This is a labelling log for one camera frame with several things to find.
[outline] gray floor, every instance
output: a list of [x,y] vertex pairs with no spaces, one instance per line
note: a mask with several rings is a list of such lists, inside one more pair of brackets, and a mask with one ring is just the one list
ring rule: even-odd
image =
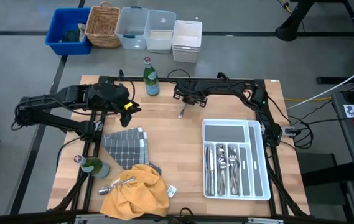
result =
[[[0,1],[0,30],[47,30],[54,9],[77,7],[78,2]],[[85,7],[99,2],[86,0]],[[112,3],[117,7],[142,6],[174,11],[178,19],[202,21],[204,31],[272,32],[288,17],[276,0],[115,0]],[[316,4],[304,22],[307,32],[354,31],[341,4]],[[35,131],[35,127],[11,131],[13,109],[22,96],[48,93],[60,61],[60,57],[44,44],[44,38],[0,36],[0,215],[7,213]],[[354,74],[354,38],[307,37],[282,42],[275,37],[204,36],[196,64],[175,62],[172,54],[159,55],[121,47],[112,50],[94,48],[89,55],[71,55],[59,89],[78,84],[82,75],[115,75],[120,68],[127,76],[141,76],[142,59],[147,55],[160,76],[166,76],[172,69],[183,68],[194,77],[215,77],[218,72],[224,72],[231,78],[279,79],[286,98],[308,98],[331,87],[317,85],[317,76],[347,77]],[[302,117],[320,104],[308,103],[290,110],[289,114]],[[64,110],[55,110],[53,114],[70,116]],[[332,107],[326,106],[307,120],[334,117]],[[337,123],[316,124],[314,134],[313,146],[300,152],[335,153],[339,164],[350,161]],[[46,128],[21,212],[46,209],[55,175],[56,153],[63,139],[64,133]],[[310,210],[316,217],[342,218],[340,206],[311,204]]]

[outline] gray cloth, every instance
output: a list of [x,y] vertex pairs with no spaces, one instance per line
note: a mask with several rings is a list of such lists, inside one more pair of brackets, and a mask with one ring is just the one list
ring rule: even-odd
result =
[[123,169],[131,169],[135,164],[146,164],[161,175],[161,169],[149,162],[146,133],[142,128],[105,134],[102,143]]

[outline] white cable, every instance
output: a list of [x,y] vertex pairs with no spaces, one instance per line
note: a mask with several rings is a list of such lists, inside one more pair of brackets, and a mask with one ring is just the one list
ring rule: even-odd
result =
[[330,91],[332,91],[332,90],[334,90],[334,89],[336,89],[336,88],[338,88],[338,87],[340,87],[340,86],[346,84],[348,81],[350,81],[350,80],[353,79],[353,78],[354,78],[354,75],[351,76],[350,78],[347,78],[344,82],[338,84],[337,86],[335,86],[335,87],[333,87],[333,88],[331,88],[331,89],[328,89],[328,90],[324,91],[323,93],[320,93],[320,94],[318,94],[318,95],[316,95],[316,96],[314,96],[314,97],[311,97],[311,98],[309,98],[308,100],[305,100],[305,101],[303,101],[303,102],[301,102],[301,103],[298,103],[298,104],[296,104],[296,105],[290,106],[290,107],[288,107],[287,109],[295,108],[296,106],[300,106],[301,104],[304,104],[304,103],[306,103],[306,102],[308,102],[308,101],[311,101],[311,100],[313,100],[313,99],[315,99],[315,98],[318,98],[318,97],[322,96],[323,94],[325,94],[325,93],[327,93],[327,92],[330,92]]

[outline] yellow cable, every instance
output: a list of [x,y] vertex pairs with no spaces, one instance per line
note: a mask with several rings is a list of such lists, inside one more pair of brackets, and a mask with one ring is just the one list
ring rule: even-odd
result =
[[293,11],[291,11],[290,8],[289,8],[289,6],[287,6],[287,5],[286,5],[286,10],[287,10],[288,12],[290,12],[290,13],[293,13]]
[[[323,101],[323,100],[331,100],[331,97],[326,97],[326,98],[317,98],[313,99],[311,101]],[[285,98],[284,100],[286,101],[305,101],[306,99],[290,99],[290,98]]]

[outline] wicker basket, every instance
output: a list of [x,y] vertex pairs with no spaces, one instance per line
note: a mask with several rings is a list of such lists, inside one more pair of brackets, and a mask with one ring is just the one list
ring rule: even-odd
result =
[[112,7],[108,2],[101,2],[100,6],[91,8],[88,16],[85,35],[90,42],[98,47],[116,48],[120,40],[114,33],[120,16],[120,8]]

